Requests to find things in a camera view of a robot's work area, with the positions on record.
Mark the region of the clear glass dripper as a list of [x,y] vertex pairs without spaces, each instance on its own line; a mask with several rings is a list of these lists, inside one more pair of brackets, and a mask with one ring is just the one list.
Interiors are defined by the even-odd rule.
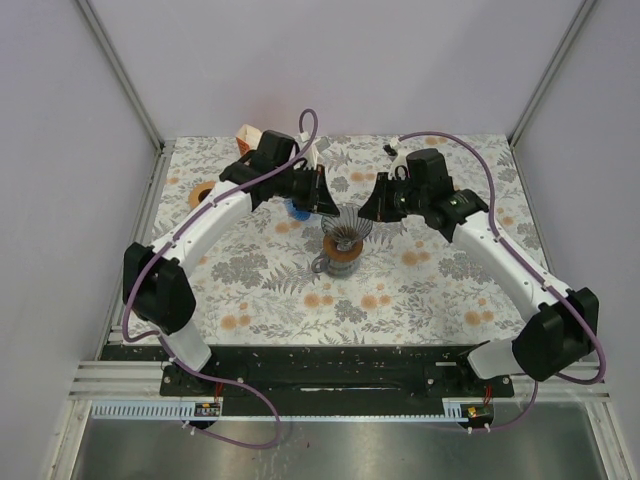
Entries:
[[338,251],[348,251],[371,233],[373,221],[361,218],[355,205],[340,205],[338,210],[338,216],[322,218],[321,228],[334,241]]

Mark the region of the coffee filter paper pack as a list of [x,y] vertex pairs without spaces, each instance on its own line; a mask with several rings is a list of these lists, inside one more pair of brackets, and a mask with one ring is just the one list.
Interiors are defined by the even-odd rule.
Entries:
[[235,134],[236,143],[241,156],[255,150],[260,142],[262,131],[249,124],[243,124]]

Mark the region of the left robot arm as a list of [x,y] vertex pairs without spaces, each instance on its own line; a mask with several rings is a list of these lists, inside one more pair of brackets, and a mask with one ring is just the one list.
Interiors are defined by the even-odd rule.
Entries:
[[123,318],[153,325],[171,357],[185,369],[182,383],[205,395],[217,382],[208,365],[212,352],[192,317],[196,299],[189,277],[201,258],[243,217],[274,197],[289,199],[299,211],[337,216],[328,191],[321,153],[330,143],[304,133],[304,145],[276,131],[262,133],[256,148],[228,165],[211,191],[175,227],[151,245],[132,243],[124,254]]

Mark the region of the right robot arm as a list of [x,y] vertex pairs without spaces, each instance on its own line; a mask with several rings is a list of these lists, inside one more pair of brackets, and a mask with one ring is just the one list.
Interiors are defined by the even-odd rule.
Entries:
[[391,169],[377,174],[359,217],[379,223],[422,217],[482,266],[525,323],[515,338],[490,341],[469,353],[468,363],[454,373],[462,393],[478,395],[503,375],[524,374],[538,382],[562,376],[595,350],[599,300],[590,289],[572,289],[511,243],[474,191],[455,188],[438,150],[410,152],[391,145],[384,150],[393,160]]

